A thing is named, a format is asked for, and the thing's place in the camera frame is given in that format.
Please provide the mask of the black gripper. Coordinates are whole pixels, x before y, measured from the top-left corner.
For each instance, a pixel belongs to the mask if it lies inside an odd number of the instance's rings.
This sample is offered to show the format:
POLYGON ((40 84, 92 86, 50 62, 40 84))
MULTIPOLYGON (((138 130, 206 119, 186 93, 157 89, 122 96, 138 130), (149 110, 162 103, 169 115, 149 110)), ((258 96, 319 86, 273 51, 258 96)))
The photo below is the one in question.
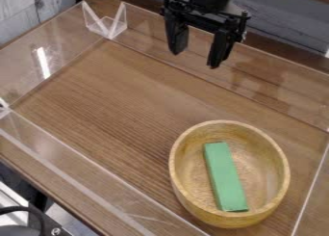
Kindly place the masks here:
POLYGON ((233 0, 164 0, 165 36, 169 51, 180 54, 189 39, 189 26, 214 33, 206 65, 216 68, 228 59, 234 41, 242 42, 250 13, 233 0))

